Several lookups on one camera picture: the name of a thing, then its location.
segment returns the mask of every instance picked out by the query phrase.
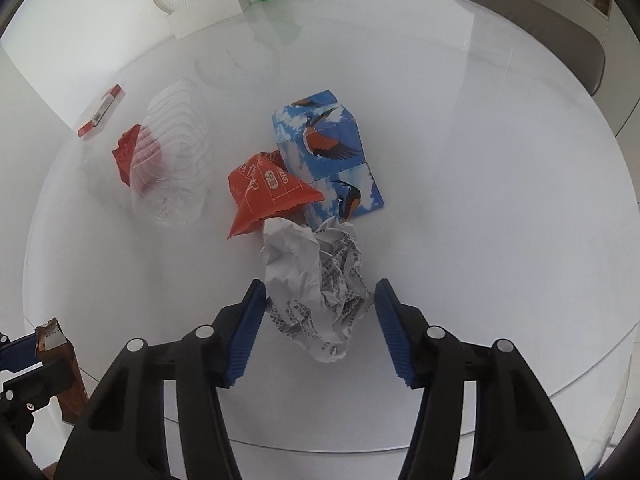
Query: red snack wrapper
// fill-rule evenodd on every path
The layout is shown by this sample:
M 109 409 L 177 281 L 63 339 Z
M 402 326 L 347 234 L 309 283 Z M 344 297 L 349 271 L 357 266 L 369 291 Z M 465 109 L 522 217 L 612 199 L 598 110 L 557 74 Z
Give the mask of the red snack wrapper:
M 131 161 L 133 160 L 138 138 L 140 138 L 140 146 L 138 150 L 139 156 L 136 157 L 138 163 L 135 173 L 135 189 L 139 192 L 144 192 L 149 184 L 156 181 L 162 162 L 160 144 L 149 130 L 140 127 L 139 124 L 127 130 L 118 140 L 118 147 L 113 150 L 113 158 L 116 159 L 116 164 L 120 171 L 120 179 L 131 187 Z
M 139 133 L 140 125 L 136 124 L 122 134 L 122 137 L 118 140 L 118 147 L 113 150 L 113 158 L 116 159 L 118 170 L 120 170 L 120 179 L 129 187 L 131 186 L 129 181 L 131 159 L 133 158 L 133 150 L 136 147 Z
M 238 214 L 228 238 L 258 230 L 265 218 L 288 216 L 324 195 L 284 169 L 279 151 L 258 153 L 229 174 Z

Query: chair backrest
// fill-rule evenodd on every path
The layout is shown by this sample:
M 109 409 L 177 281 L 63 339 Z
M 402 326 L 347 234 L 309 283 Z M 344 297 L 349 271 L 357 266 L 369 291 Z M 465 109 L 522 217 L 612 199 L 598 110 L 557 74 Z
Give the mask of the chair backrest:
M 533 0 L 470 0 L 526 30 L 553 52 L 594 95 L 604 72 L 604 49 L 597 38 Z

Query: stacked plastic cups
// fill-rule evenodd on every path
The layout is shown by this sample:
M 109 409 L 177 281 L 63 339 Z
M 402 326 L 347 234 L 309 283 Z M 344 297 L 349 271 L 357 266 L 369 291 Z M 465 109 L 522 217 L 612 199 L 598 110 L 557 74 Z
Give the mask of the stacked plastic cups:
M 149 103 L 130 167 L 140 218 L 165 226 L 193 222 L 211 176 L 210 119 L 200 88 L 182 78 Z

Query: white table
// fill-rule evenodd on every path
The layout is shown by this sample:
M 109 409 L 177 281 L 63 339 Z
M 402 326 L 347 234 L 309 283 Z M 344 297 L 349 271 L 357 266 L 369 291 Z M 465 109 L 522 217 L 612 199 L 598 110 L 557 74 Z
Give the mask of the white table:
M 111 150 L 185 75 L 207 82 L 214 186 L 203 217 L 171 230 L 135 217 Z M 354 221 L 367 283 L 389 278 L 462 340 L 513 340 L 585 468 L 597 460 L 638 321 L 640 218 L 606 121 L 533 38 L 463 0 L 274 0 L 167 41 L 113 82 L 126 96 L 104 131 L 69 142 L 50 170 L 25 262 L 26 317 L 57 316 L 82 368 L 101 377 L 133 337 L 180 338 L 263 275 L 258 234 L 226 240 L 226 176 L 274 148 L 273 109 L 329 88 L 358 121 L 386 203 Z M 395 377 L 373 312 L 331 365 L 266 319 L 245 377 L 221 392 L 248 454 L 381 452 L 393 467 L 419 400 Z M 464 434 L 472 421 L 466 410 Z M 350 477 L 365 478 L 367 460 L 350 462 Z M 297 458 L 279 463 L 280 477 L 303 475 Z

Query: crumpled white paper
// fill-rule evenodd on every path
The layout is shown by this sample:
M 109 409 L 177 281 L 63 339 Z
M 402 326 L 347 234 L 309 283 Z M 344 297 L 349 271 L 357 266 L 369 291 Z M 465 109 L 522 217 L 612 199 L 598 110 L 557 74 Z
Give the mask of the crumpled white paper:
M 342 359 L 354 322 L 372 303 L 353 226 L 336 218 L 317 231 L 284 218 L 264 221 L 267 308 L 280 332 L 318 361 Z

